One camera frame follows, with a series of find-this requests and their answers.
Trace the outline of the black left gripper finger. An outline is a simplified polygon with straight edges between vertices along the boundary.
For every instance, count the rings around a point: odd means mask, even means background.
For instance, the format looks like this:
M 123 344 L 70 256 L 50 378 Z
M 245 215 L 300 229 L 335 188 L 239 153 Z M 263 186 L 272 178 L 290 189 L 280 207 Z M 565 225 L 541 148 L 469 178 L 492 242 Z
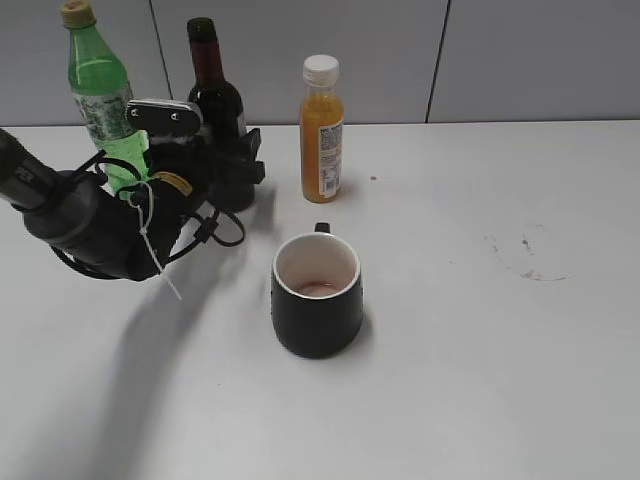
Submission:
M 220 160 L 215 163 L 217 184 L 229 188 L 238 185 L 258 185 L 265 178 L 262 161 Z
M 252 128 L 242 137 L 223 144 L 219 151 L 226 162 L 244 165 L 256 161 L 260 145 L 261 131 L 259 128 Z

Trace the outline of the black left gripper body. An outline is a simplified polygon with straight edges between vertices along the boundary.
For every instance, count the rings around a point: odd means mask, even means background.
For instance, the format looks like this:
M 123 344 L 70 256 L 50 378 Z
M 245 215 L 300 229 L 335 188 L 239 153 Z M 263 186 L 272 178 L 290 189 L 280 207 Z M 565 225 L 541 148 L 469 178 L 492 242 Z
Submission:
M 174 248 L 184 225 L 191 219 L 199 223 L 189 250 L 212 239 L 225 241 L 216 234 L 219 217 L 225 209 L 214 205 L 213 213 L 198 213 L 203 203 L 212 203 L 217 176 L 209 146 L 196 135 L 185 144 L 150 145 L 144 154 L 148 178 L 144 185 L 144 233 L 154 250 Z

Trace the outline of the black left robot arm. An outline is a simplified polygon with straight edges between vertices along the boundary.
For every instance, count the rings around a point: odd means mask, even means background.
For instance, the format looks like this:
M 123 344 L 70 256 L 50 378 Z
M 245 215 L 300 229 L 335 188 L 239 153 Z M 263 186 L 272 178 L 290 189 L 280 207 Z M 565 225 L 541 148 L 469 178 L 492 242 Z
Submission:
M 123 161 L 99 152 L 75 170 L 55 171 L 14 136 L 1 133 L 1 196 L 23 216 L 27 231 L 76 272 L 94 279 L 144 281 L 213 239 L 218 219 L 239 221 L 222 189 L 265 177 L 257 158 L 260 131 L 218 149 L 201 135 L 152 136 L 147 179 L 111 195 L 101 165 Z

